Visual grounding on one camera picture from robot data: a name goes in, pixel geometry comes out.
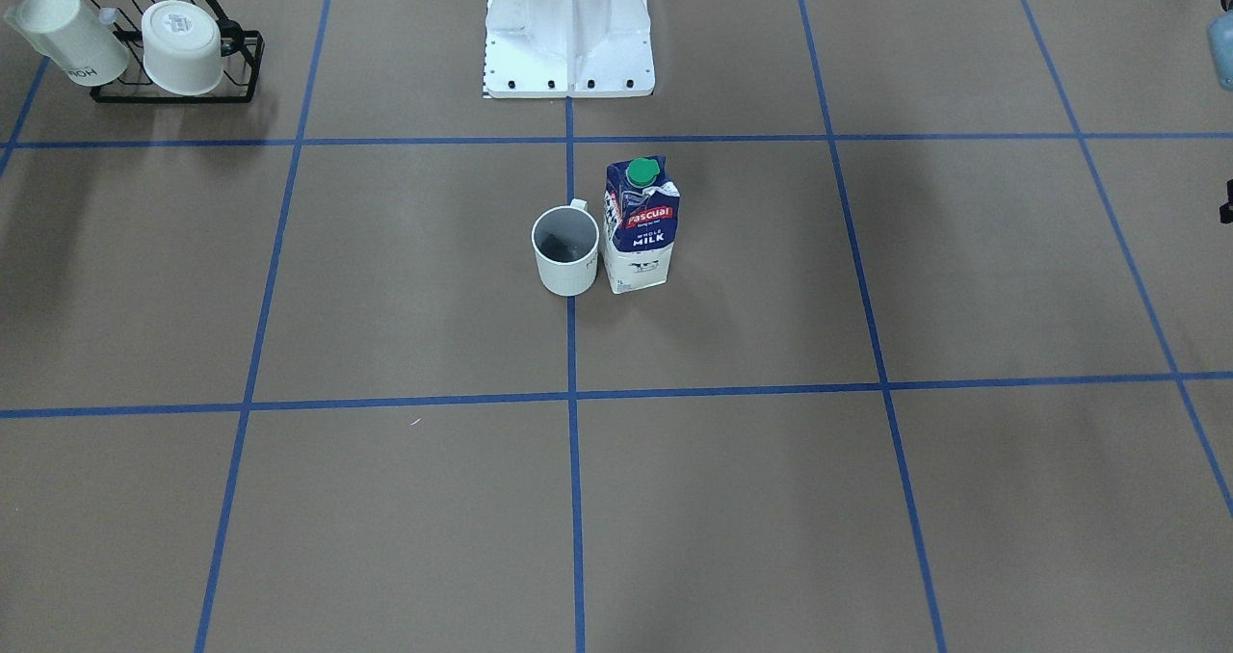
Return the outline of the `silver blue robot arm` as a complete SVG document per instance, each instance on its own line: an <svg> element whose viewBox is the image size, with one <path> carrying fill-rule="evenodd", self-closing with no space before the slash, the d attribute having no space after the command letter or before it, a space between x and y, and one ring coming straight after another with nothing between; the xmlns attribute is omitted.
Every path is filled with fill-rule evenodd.
<svg viewBox="0 0 1233 653"><path fill-rule="evenodd" d="M1212 18L1206 27L1208 52L1215 62L1215 73L1219 87L1232 91L1232 0L1217 0L1219 16Z"/></svg>

